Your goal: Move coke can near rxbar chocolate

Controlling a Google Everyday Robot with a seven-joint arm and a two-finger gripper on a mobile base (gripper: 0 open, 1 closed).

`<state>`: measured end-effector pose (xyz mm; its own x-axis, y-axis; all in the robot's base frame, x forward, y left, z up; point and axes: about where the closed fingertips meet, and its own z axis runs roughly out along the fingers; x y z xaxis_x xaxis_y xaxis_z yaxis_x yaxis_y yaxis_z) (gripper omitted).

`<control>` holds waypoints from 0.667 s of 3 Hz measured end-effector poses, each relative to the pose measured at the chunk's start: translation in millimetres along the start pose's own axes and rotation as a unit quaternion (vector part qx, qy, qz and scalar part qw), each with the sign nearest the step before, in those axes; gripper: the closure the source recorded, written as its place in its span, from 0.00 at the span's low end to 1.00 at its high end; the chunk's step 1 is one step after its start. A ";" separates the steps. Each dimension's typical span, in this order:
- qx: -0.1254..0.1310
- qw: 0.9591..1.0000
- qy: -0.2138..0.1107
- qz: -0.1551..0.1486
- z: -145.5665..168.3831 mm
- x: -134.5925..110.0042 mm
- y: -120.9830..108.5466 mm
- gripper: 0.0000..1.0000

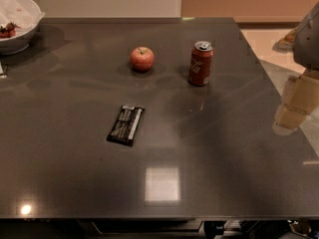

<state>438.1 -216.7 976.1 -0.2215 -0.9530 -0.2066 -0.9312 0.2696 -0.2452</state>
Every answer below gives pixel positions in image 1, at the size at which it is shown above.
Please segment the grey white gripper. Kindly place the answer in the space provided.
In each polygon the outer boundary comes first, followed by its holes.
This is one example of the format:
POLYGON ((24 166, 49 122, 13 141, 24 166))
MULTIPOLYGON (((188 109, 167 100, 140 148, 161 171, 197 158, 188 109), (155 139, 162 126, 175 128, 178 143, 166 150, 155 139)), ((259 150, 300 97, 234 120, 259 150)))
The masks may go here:
POLYGON ((272 126, 279 135, 294 132, 319 107, 319 2, 297 27, 293 58, 308 69, 298 77, 290 76, 284 85, 272 126))

